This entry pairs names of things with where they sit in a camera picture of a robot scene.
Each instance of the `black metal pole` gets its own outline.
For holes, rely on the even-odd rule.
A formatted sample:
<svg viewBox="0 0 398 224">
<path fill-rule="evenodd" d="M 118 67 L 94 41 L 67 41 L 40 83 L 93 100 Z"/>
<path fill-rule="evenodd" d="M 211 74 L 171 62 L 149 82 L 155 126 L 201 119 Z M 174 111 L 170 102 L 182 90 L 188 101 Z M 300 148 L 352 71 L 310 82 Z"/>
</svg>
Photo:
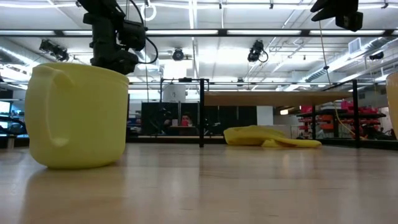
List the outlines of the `black metal pole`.
<svg viewBox="0 0 398 224">
<path fill-rule="evenodd" d="M 199 147 L 205 145 L 205 79 L 200 79 L 200 104 L 199 104 Z"/>
<path fill-rule="evenodd" d="M 162 90 L 163 90 L 163 78 L 160 79 L 160 103 L 162 103 Z"/>
<path fill-rule="evenodd" d="M 358 109 L 358 82 L 353 80 L 353 101 L 354 101 L 354 129 L 355 129 L 355 147 L 361 147 L 359 137 L 359 109 Z"/>
<path fill-rule="evenodd" d="M 130 128 L 127 127 L 127 123 L 129 122 L 129 115 L 130 115 L 130 94 L 127 95 L 126 139 L 130 137 Z"/>
<path fill-rule="evenodd" d="M 312 105 L 312 124 L 311 124 L 311 129 L 312 129 L 312 139 L 317 138 L 317 129 L 316 129 L 316 114 L 315 114 L 315 105 Z"/>
<path fill-rule="evenodd" d="M 338 136 L 339 136 L 339 130 L 338 130 L 339 124 L 338 124 L 338 120 L 337 120 L 336 116 L 337 116 L 336 113 L 333 113 L 332 119 L 333 119 L 333 137 L 334 138 L 338 138 Z"/>
</svg>

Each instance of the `wooden tabletop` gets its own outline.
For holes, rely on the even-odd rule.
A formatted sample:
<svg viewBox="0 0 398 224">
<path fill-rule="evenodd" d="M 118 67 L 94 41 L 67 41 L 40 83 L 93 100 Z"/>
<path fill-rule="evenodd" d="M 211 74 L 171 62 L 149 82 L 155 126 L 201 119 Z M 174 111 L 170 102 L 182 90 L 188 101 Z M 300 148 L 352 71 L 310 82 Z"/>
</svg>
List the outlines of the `wooden tabletop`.
<svg viewBox="0 0 398 224">
<path fill-rule="evenodd" d="M 205 106 L 310 106 L 349 98 L 352 95 L 347 91 L 207 91 Z"/>
<path fill-rule="evenodd" d="M 1 224 L 397 223 L 398 153 L 128 144 L 117 163 L 49 170 L 0 149 Z"/>
</svg>

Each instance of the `desk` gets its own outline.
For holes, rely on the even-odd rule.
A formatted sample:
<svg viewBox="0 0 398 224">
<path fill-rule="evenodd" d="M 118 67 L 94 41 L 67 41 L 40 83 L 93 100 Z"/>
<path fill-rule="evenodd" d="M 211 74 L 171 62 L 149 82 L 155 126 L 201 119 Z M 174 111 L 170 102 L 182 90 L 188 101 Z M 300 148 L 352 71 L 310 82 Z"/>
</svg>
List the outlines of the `desk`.
<svg viewBox="0 0 398 224">
<path fill-rule="evenodd" d="M 198 134 L 198 129 L 195 126 L 170 126 L 169 127 L 171 135 L 174 135 L 174 132 L 178 133 L 178 136 L 195 136 Z"/>
</svg>

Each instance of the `yellow pitcher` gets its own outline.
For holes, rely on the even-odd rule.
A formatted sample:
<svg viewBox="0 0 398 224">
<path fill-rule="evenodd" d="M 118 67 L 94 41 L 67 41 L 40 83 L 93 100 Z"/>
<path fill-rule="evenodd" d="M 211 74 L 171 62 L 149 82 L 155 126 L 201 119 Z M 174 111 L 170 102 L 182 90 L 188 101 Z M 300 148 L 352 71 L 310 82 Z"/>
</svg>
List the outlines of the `yellow pitcher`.
<svg viewBox="0 0 398 224">
<path fill-rule="evenodd" d="M 56 169 L 118 160 L 126 144 L 128 84 L 124 75 L 99 67 L 35 67 L 25 97 L 32 157 Z"/>
</svg>

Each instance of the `wire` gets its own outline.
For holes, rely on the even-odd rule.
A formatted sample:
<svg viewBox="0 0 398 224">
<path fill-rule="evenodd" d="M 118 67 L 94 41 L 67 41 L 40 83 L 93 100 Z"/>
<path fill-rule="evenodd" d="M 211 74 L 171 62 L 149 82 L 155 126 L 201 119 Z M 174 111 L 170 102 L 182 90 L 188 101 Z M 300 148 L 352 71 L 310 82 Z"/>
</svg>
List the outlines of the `wire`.
<svg viewBox="0 0 398 224">
<path fill-rule="evenodd" d="M 156 52 L 155 58 L 154 58 L 152 61 L 150 61 L 150 62 L 138 62 L 138 63 L 141 63 L 141 64 L 151 64 L 151 63 L 156 62 L 157 58 L 159 57 L 159 51 L 157 50 L 156 45 L 155 45 L 148 37 L 145 37 L 145 39 L 147 39 L 148 42 L 149 42 L 150 44 L 152 44 L 152 46 L 154 46 L 155 52 Z"/>
<path fill-rule="evenodd" d="M 265 50 L 262 50 L 262 51 L 263 51 L 263 52 L 265 53 L 265 55 L 267 56 L 267 60 L 262 61 L 262 60 L 259 59 L 259 62 L 261 62 L 261 63 L 266 63 L 266 62 L 268 61 L 269 57 L 268 57 L 268 54 L 267 54 L 267 52 L 266 52 Z"/>
<path fill-rule="evenodd" d="M 132 5 L 136 8 L 136 10 L 137 10 L 137 12 L 138 12 L 139 19 L 141 20 L 141 24 L 144 25 L 144 19 L 142 18 L 141 12 L 140 12 L 140 10 L 139 10 L 137 4 L 136 4 L 133 0 L 130 0 L 130 2 L 131 2 Z"/>
<path fill-rule="evenodd" d="M 138 15 L 139 15 L 139 19 L 141 20 L 141 24 L 144 26 L 144 19 L 142 18 L 141 12 L 140 12 L 140 10 L 139 10 L 137 4 L 136 4 L 133 0 L 130 0 L 130 2 L 131 2 L 132 5 L 136 8 L 137 13 L 138 13 Z M 150 62 L 138 62 L 138 63 L 141 63 L 141 64 L 152 64 L 152 63 L 156 62 L 156 60 L 158 59 L 158 57 L 159 57 L 159 51 L 157 50 L 157 47 L 156 47 L 156 45 L 153 43 L 153 41 L 151 41 L 147 36 L 145 36 L 145 39 L 147 39 L 148 42 L 149 42 L 150 44 L 152 44 L 152 46 L 154 46 L 156 55 L 155 55 L 155 58 L 154 58 L 152 61 L 150 61 Z"/>
<path fill-rule="evenodd" d="M 323 69 L 326 70 L 326 74 L 327 74 L 327 76 L 328 76 L 329 85 L 332 86 L 331 81 L 330 81 L 329 71 L 328 71 L 329 66 L 328 66 L 328 64 L 327 64 L 327 62 L 326 62 L 325 46 L 323 45 L 323 36 L 322 36 L 321 21 L 319 21 L 319 30 L 320 30 L 320 34 L 321 34 L 321 45 L 322 45 L 323 61 L 324 61 L 324 63 L 325 63 L 325 67 L 324 67 Z M 343 124 L 343 122 L 341 122 L 340 117 L 338 116 L 337 107 L 336 107 L 336 103 L 335 103 L 335 102 L 333 102 L 333 106 L 335 107 L 335 113 L 336 113 L 336 117 L 337 117 L 338 122 L 339 122 L 345 129 L 347 129 L 351 134 L 353 134 L 353 135 L 355 136 L 355 133 L 354 133 L 350 128 L 348 128 L 345 124 Z"/>
</svg>

